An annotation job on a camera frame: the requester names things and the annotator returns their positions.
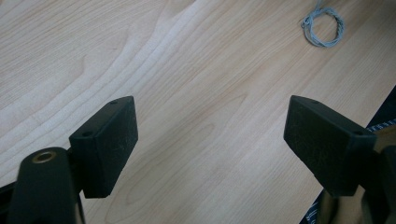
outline black plastic part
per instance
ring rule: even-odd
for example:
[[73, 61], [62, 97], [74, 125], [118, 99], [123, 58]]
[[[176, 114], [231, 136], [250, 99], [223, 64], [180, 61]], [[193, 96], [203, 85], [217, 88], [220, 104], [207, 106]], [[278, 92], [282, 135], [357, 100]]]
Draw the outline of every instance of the black plastic part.
[[366, 190], [367, 194], [381, 200], [385, 195], [379, 175], [378, 160], [379, 154], [372, 151], [371, 159], [362, 164], [356, 176], [359, 178], [359, 184]]
[[379, 164], [382, 185], [389, 206], [387, 223], [396, 223], [396, 146], [382, 150]]
[[0, 188], [0, 223], [6, 223], [9, 204], [14, 191], [15, 182]]
[[291, 96], [284, 139], [333, 197], [351, 196], [376, 136], [326, 105]]
[[21, 163], [7, 223], [78, 223], [78, 197], [67, 151], [60, 147], [39, 150]]
[[86, 198], [105, 198], [111, 193], [137, 138], [132, 96], [106, 104], [69, 137]]
[[363, 211], [364, 223], [384, 224], [389, 218], [389, 205], [385, 196], [378, 198], [364, 192], [363, 198], [361, 199], [361, 208]]

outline wooden desk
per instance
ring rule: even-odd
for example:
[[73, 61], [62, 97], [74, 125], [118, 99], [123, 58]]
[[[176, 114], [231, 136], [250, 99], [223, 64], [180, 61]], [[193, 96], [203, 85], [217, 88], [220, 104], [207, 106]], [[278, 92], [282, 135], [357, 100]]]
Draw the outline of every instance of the wooden desk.
[[[394, 1], [0, 1], [0, 184], [106, 102], [136, 101], [140, 139], [88, 223], [298, 223], [321, 186], [283, 141], [302, 95], [366, 125], [396, 83]], [[318, 19], [332, 37], [331, 19]]]

